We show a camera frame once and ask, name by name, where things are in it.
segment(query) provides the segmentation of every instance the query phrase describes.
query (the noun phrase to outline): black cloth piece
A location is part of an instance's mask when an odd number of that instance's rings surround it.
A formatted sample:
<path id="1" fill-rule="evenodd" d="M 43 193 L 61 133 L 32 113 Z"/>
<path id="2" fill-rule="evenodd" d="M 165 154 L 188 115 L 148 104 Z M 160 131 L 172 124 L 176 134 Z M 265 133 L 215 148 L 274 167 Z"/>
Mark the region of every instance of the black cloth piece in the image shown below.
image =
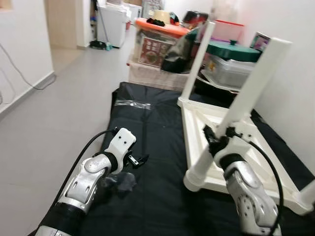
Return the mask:
<path id="1" fill-rule="evenodd" d="M 240 236 L 239 217 L 231 196 L 202 189 L 193 193 L 183 184 L 187 170 L 180 93 L 141 85 L 121 83 L 115 93 L 120 100 L 150 103 L 151 109 L 114 106 L 109 129 L 125 127 L 137 138 L 134 155 L 149 154 L 139 169 L 124 171 L 135 175 L 137 185 L 123 198 L 106 193 L 101 186 L 82 224 L 81 236 Z M 214 105 L 216 98 L 193 94 L 193 100 Z M 284 163 L 296 185 L 303 187 L 314 176 L 272 129 L 253 118 L 260 132 Z M 102 149 L 111 137 L 105 137 Z M 281 220 L 284 236 L 314 236 L 311 214 L 299 216 L 285 208 Z"/>
<path id="2" fill-rule="evenodd" d="M 157 25 L 157 26 L 165 26 L 165 23 L 163 21 L 159 21 L 157 19 L 153 20 L 152 18 L 147 19 L 147 23 Z"/>

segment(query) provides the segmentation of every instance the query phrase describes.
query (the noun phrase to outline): plastic storage box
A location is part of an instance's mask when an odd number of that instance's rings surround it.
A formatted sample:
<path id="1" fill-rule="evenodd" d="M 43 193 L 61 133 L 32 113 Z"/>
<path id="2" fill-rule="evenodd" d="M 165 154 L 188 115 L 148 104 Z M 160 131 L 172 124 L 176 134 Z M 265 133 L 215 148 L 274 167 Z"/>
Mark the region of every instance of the plastic storage box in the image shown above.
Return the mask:
<path id="1" fill-rule="evenodd" d="M 160 67 L 168 49 L 190 30 L 166 24 L 164 27 L 147 23 L 144 18 L 135 21 L 137 27 L 133 60 Z"/>
<path id="2" fill-rule="evenodd" d="M 228 21 L 216 20 L 216 26 L 211 35 L 212 40 L 229 42 L 240 41 L 244 25 Z"/>
<path id="3" fill-rule="evenodd" d="M 157 67 L 134 62 L 132 55 L 130 55 L 127 65 L 130 66 L 128 80 L 130 83 L 159 89 L 182 91 L 189 75 L 165 72 Z"/>
<path id="4" fill-rule="evenodd" d="M 218 85 L 238 90 L 245 83 L 254 67 L 255 63 L 253 62 L 223 60 L 210 55 L 204 75 Z"/>

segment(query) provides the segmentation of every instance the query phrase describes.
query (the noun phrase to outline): small black object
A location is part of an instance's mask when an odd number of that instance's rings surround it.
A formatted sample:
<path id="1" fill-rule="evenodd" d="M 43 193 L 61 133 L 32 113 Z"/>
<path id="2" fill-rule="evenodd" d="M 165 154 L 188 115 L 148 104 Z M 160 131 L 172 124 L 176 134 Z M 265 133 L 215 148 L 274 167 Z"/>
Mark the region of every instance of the small black object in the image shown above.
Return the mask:
<path id="1" fill-rule="evenodd" d="M 147 23 L 153 24 L 153 19 L 152 18 L 147 19 Z"/>
<path id="2" fill-rule="evenodd" d="M 90 48 L 106 50 L 106 43 L 94 40 L 90 42 Z"/>
<path id="3" fill-rule="evenodd" d="M 237 134 L 235 131 L 235 127 L 227 127 L 226 131 L 225 131 L 225 135 L 232 138 L 233 136 L 237 136 L 239 138 L 241 138 L 243 136 L 243 134 Z"/>
<path id="4" fill-rule="evenodd" d="M 165 23 L 163 21 L 159 21 L 159 20 L 153 20 L 153 25 L 157 25 L 157 26 L 165 26 Z"/>
<path id="5" fill-rule="evenodd" d="M 116 134 L 118 134 L 119 130 L 120 130 L 120 128 L 115 127 L 115 129 L 112 130 L 112 135 L 115 136 Z"/>
<path id="6" fill-rule="evenodd" d="M 159 20 L 153 20 L 152 18 L 147 19 L 147 23 L 153 24 L 153 25 L 157 25 L 157 26 L 165 26 L 165 23 L 163 21 L 159 21 Z"/>
<path id="7" fill-rule="evenodd" d="M 230 40 L 231 45 L 235 45 L 237 43 L 237 40 Z"/>
<path id="8" fill-rule="evenodd" d="M 133 169 L 137 169 L 140 166 L 142 166 L 144 163 L 147 162 L 148 158 L 149 158 L 149 155 L 144 155 L 143 157 L 140 157 L 139 159 L 136 159 L 131 154 L 128 155 L 128 157 L 127 157 L 129 163 L 132 164 L 132 168 Z"/>
<path id="9" fill-rule="evenodd" d="M 203 128 L 203 132 L 209 143 L 209 153 L 211 153 L 212 156 L 215 156 L 219 151 L 227 146 L 227 136 L 222 136 L 220 139 L 217 139 L 213 130 L 207 125 Z"/>

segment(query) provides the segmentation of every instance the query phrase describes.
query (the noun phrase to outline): pink container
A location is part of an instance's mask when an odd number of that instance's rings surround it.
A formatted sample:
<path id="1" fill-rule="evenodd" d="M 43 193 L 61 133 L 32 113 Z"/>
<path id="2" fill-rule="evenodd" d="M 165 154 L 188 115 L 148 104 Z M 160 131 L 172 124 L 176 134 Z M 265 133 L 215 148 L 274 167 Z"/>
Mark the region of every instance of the pink container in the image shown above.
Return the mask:
<path id="1" fill-rule="evenodd" d="M 211 35 L 212 40 L 229 42 L 239 41 L 244 30 L 244 25 L 228 21 L 216 20 L 216 26 Z"/>

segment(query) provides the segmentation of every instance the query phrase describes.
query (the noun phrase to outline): electrical cable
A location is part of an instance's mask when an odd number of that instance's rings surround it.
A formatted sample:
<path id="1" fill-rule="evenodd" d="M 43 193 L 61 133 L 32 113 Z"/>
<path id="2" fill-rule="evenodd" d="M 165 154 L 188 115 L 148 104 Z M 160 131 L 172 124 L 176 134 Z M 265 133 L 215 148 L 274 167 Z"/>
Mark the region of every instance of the electrical cable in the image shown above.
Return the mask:
<path id="1" fill-rule="evenodd" d="M 272 172 L 275 175 L 276 178 L 276 182 L 278 185 L 278 189 L 279 189 L 279 208 L 278 208 L 278 215 L 277 218 L 275 220 L 274 225 L 271 227 L 270 232 L 268 234 L 268 236 L 272 236 L 273 233 L 275 232 L 276 228 L 278 227 L 278 224 L 280 222 L 281 219 L 281 215 L 283 212 L 283 208 L 284 208 L 284 193 L 283 193 L 283 189 L 282 189 L 282 184 L 281 184 L 281 180 L 280 177 L 278 175 L 278 172 L 274 166 L 274 164 L 272 163 L 272 161 L 270 160 L 270 158 L 267 156 L 267 154 L 255 143 L 253 143 L 252 141 L 248 142 L 250 145 L 252 145 L 257 151 L 260 152 L 261 155 L 263 155 L 263 157 L 266 159 L 266 161 L 268 162 Z"/>
<path id="2" fill-rule="evenodd" d="M 11 65 L 13 66 L 13 68 L 19 73 L 19 75 L 21 76 L 22 80 L 28 84 L 29 86 L 31 86 L 33 89 L 36 90 L 44 90 L 45 88 L 47 88 L 48 86 L 50 86 L 53 82 L 56 81 L 56 75 L 54 75 L 54 79 L 52 82 L 50 82 L 49 84 L 47 84 L 46 86 L 44 86 L 43 88 L 36 88 L 35 86 L 33 86 L 31 83 L 29 83 L 25 76 L 23 75 L 23 73 L 19 70 L 19 68 L 15 65 L 15 63 L 13 62 L 10 54 L 7 52 L 7 50 L 2 46 L 2 44 L 0 43 L 0 48 L 3 50 L 4 54 L 7 56 L 8 60 L 10 61 Z"/>
<path id="3" fill-rule="evenodd" d="M 84 146 L 84 148 L 82 149 L 82 151 L 80 152 L 80 154 L 78 155 L 77 159 L 75 160 L 75 162 L 73 163 L 68 175 L 66 176 L 66 178 L 63 181 L 63 184 L 61 185 L 52 205 L 50 206 L 49 210 L 50 211 L 57 203 L 65 185 L 67 184 L 67 182 L 69 181 L 70 176 L 72 175 L 72 172 L 74 171 L 75 167 L 77 166 L 77 164 L 79 163 L 81 157 L 83 156 L 83 154 L 85 153 L 85 151 L 88 149 L 88 147 L 94 142 L 95 139 L 97 139 L 99 136 L 103 135 L 103 134 L 107 134 L 107 133 L 115 133 L 115 130 L 105 130 L 102 131 L 98 134 L 96 134 L 93 138 L 90 139 L 90 141 Z"/>
<path id="4" fill-rule="evenodd" d="M 11 83 L 11 81 L 9 80 L 9 78 L 7 77 L 5 71 L 4 71 L 1 67 L 0 67 L 0 71 L 2 72 L 3 76 L 5 77 L 5 80 L 8 82 L 8 84 L 10 85 L 10 87 L 11 87 L 11 89 L 12 89 L 12 91 L 13 91 L 13 96 L 12 96 L 11 101 L 10 101 L 10 102 L 6 102 L 6 103 L 3 103 L 4 105 L 8 105 L 8 104 L 10 104 L 10 103 L 13 102 L 13 100 L 14 100 L 14 98 L 15 98 L 15 96 L 16 96 L 16 91 L 15 91 L 15 89 L 14 89 L 13 84 Z"/>

